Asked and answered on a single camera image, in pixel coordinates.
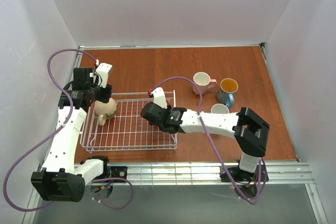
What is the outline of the beige round mug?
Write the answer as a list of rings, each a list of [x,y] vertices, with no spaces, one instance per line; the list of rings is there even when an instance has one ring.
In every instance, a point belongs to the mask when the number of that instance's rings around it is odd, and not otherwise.
[[[110,98],[107,103],[96,101],[94,103],[94,113],[98,117],[98,124],[104,126],[106,121],[113,118],[117,112],[117,103]]]

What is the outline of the blue square mug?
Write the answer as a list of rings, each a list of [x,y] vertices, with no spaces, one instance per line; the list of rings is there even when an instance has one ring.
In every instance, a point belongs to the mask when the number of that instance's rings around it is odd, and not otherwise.
[[[211,108],[213,114],[229,114],[229,108],[221,103],[214,104]]]

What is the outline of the pink faceted mug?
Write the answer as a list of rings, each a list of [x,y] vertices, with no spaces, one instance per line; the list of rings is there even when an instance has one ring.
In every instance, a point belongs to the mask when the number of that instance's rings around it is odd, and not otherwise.
[[[208,89],[213,88],[217,84],[216,79],[212,79],[206,72],[197,72],[193,76],[193,81],[197,87],[193,86],[193,92],[196,95],[205,94]]]

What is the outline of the tall blue patterned mug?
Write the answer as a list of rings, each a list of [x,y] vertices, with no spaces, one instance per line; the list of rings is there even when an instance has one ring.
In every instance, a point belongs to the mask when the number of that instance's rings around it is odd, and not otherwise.
[[[225,78],[220,82],[219,89],[216,94],[216,100],[230,108],[234,105],[234,96],[237,90],[238,83],[232,78]]]

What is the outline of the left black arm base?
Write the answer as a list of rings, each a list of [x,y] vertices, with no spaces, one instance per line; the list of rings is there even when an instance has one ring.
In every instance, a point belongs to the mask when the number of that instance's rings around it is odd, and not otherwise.
[[[109,183],[113,182],[113,180],[109,180],[109,178],[117,178],[117,183],[122,183],[122,180],[119,178],[127,179],[128,175],[128,167],[127,166],[107,166],[107,170],[103,172],[102,175],[93,179],[95,183]]]

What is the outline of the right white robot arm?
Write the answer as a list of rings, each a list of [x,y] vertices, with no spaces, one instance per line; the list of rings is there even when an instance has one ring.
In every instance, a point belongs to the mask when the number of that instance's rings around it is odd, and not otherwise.
[[[265,156],[270,125],[252,109],[242,107],[237,113],[216,114],[186,108],[162,108],[147,103],[140,116],[162,132],[205,133],[222,135],[235,139],[242,151],[239,169],[254,173],[259,160]]]

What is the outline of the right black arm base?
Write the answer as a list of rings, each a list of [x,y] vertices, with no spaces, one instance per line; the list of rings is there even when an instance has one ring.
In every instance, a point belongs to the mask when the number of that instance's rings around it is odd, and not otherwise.
[[[257,176],[259,174],[260,168],[261,168],[261,182],[268,182],[269,177],[268,177],[268,174],[266,173],[266,169],[264,165],[261,165],[261,167],[257,165],[257,168],[253,173],[249,173],[244,170],[241,170],[238,166],[228,167],[227,170],[235,182],[248,183],[248,182],[258,182],[259,181],[259,178]]]

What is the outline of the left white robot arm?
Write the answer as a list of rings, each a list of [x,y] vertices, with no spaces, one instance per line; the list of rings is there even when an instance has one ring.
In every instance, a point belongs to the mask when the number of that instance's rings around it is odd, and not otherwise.
[[[31,176],[43,200],[79,202],[88,183],[111,176],[104,156],[92,156],[75,167],[77,142],[90,106],[96,101],[107,103],[111,97],[112,86],[107,83],[111,71],[107,63],[97,69],[74,68],[74,79],[64,86],[58,103],[60,132],[53,137],[41,171]]]

